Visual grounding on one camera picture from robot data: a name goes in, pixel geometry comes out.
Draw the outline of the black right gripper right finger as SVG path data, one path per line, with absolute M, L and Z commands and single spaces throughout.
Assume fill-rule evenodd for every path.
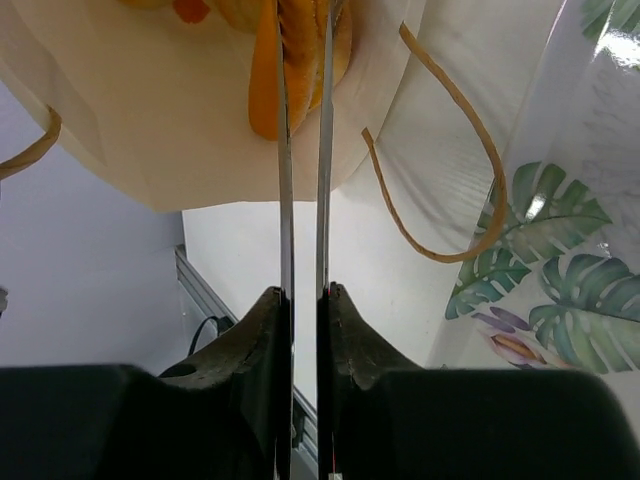
M 321 478 L 635 479 L 639 446 L 599 378 L 425 369 L 332 284 L 317 310 Z

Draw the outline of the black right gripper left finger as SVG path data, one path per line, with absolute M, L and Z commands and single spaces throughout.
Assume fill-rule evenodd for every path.
M 1 372 L 5 479 L 286 479 L 292 387 L 281 294 L 158 376 L 129 365 Z

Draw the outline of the beige paper bag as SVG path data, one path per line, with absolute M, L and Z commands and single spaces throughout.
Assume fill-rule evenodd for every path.
M 401 40 L 406 26 L 461 82 L 499 145 L 541 55 L 557 1 L 352 1 L 352 54 L 337 85 L 332 183 L 366 156 L 362 130 L 404 170 L 471 140 Z M 278 198 L 276 146 L 248 116 L 255 36 L 216 9 L 5 1 L 1 78 L 38 120 L 61 118 L 83 166 L 159 212 Z

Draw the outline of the metal kitchen tongs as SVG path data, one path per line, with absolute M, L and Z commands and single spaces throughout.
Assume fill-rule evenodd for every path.
M 329 216 L 333 160 L 334 37 L 343 3 L 331 1 L 328 8 L 323 48 L 322 100 L 319 136 L 319 165 L 316 213 L 316 392 L 317 461 L 320 479 L 341 479 L 337 471 L 332 404 L 332 347 L 329 319 Z M 273 3 L 276 28 L 276 72 L 278 92 L 278 167 L 280 209 L 280 325 L 284 335 L 283 358 L 288 362 L 289 379 L 285 391 L 294 397 L 295 358 L 295 248 L 294 194 L 291 135 L 285 81 L 283 38 L 279 20 L 280 5 Z

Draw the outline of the twisted croissant bread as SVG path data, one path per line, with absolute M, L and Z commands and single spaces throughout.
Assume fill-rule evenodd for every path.
M 256 31 L 265 1 L 217 1 L 228 24 L 240 31 Z M 288 118 L 295 131 L 322 99 L 324 46 L 329 1 L 272 1 L 276 35 L 282 38 Z

